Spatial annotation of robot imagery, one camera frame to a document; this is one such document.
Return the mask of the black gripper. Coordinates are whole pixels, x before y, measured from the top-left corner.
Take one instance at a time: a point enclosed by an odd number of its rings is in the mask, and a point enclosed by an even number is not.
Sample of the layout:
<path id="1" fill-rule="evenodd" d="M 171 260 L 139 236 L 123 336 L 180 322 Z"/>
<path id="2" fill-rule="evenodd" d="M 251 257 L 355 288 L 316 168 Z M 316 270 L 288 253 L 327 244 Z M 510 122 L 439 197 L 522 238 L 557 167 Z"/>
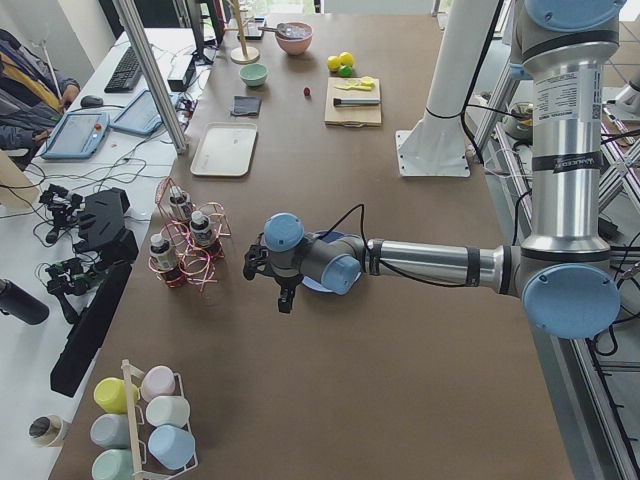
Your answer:
<path id="1" fill-rule="evenodd" d="M 290 314 L 295 297 L 295 289 L 302 283 L 303 276 L 283 276 L 275 272 L 269 263 L 268 248 L 262 244 L 263 232 L 260 232 L 256 240 L 249 246 L 244 255 L 243 276 L 246 280 L 253 280 L 257 274 L 273 278 L 280 289 L 278 298 L 278 310 L 280 313 Z"/>

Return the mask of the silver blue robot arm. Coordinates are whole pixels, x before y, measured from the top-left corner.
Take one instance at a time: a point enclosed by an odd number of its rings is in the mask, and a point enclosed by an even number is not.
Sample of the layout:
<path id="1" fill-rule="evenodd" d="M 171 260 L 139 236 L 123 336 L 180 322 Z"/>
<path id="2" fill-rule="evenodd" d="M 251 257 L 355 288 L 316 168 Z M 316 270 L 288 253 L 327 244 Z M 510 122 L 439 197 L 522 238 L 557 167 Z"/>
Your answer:
<path id="1" fill-rule="evenodd" d="M 344 294 L 363 274 L 449 288 L 485 286 L 519 298 L 529 320 L 566 339 L 591 338 L 620 310 L 598 233 L 602 67 L 619 45 L 618 1 L 521 1 L 511 56 L 532 77 L 532 225 L 517 246 L 492 250 L 308 233 L 293 214 L 272 216 L 244 257 L 243 274 L 280 287 L 292 308 L 310 278 Z"/>

